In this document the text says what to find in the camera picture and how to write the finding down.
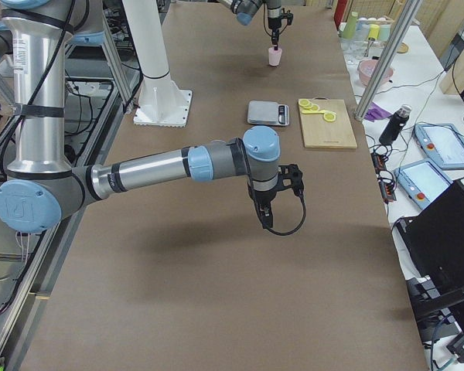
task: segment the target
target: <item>black monitor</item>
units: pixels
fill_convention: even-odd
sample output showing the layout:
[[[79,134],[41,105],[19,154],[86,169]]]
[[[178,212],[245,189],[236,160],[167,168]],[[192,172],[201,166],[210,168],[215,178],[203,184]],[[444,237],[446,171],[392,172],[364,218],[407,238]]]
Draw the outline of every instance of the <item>black monitor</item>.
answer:
[[[399,228],[419,273],[441,295],[464,287],[464,185],[453,182]],[[464,302],[449,307],[464,333]]]

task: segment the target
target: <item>purple cloth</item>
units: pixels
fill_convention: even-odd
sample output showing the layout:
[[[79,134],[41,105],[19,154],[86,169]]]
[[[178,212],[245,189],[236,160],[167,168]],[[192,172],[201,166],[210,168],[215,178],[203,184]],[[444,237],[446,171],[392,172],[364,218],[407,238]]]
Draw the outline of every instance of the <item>purple cloth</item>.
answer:
[[[385,118],[389,118],[392,114],[382,107],[378,106],[376,103],[371,103],[370,109],[366,113],[364,118],[368,121],[374,122],[375,120],[383,120]]]

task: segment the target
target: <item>brown tabletop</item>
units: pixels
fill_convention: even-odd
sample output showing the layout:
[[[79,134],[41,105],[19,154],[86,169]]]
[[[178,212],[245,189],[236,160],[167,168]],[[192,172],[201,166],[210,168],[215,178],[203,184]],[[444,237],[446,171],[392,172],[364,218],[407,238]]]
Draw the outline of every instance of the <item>brown tabletop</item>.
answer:
[[[127,117],[108,162],[241,136],[250,100],[285,103],[281,163],[305,174],[304,227],[264,231],[244,177],[90,206],[22,369],[427,369],[363,127],[357,150],[302,146],[299,97],[355,101],[332,13],[292,11],[272,68],[261,13],[243,27],[222,5],[173,4],[163,29],[172,78],[194,93],[189,123]],[[299,221],[291,192],[273,207],[277,229]]]

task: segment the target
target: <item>bowl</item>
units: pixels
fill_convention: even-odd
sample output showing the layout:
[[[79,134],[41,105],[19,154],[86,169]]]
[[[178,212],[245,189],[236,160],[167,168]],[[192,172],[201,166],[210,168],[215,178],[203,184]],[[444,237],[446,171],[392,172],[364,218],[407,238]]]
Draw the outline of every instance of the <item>bowl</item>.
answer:
[[[359,66],[357,67],[357,72],[359,73],[359,80],[364,86],[366,86],[370,82],[371,75],[373,75],[377,63],[377,60],[362,60],[359,63]],[[384,78],[380,82],[380,86],[384,83],[387,83],[393,75],[394,69],[392,67],[389,67],[384,75]]]

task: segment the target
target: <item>cutting board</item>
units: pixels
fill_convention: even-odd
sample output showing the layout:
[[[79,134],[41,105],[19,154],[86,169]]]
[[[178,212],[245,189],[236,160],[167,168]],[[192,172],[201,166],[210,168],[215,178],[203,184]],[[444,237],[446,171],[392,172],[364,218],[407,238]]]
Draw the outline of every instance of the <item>cutting board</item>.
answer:
[[[309,99],[321,110],[336,113],[334,122],[327,122],[322,114],[301,115],[302,137],[306,148],[357,148],[353,128],[347,114],[346,104],[340,99]]]

